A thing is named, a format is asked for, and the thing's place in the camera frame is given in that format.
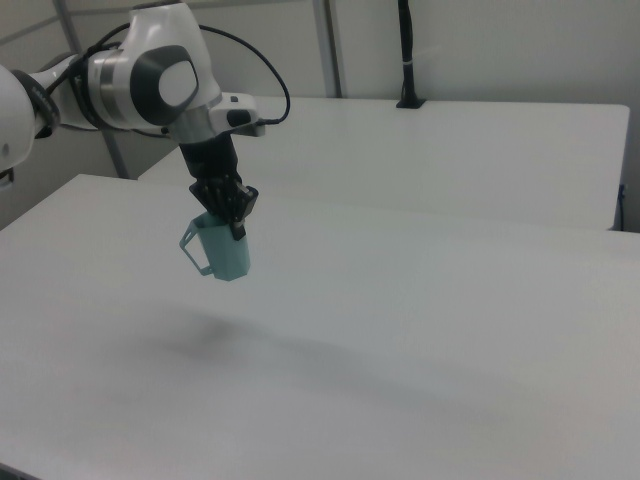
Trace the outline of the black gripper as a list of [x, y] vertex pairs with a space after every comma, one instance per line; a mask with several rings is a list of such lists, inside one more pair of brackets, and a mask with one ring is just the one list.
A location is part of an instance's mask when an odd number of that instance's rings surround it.
[[252, 212], [259, 193], [243, 184], [232, 138], [217, 137], [180, 144], [179, 148], [195, 179], [190, 192], [209, 213], [230, 223], [233, 239], [241, 241], [246, 236], [245, 218]]

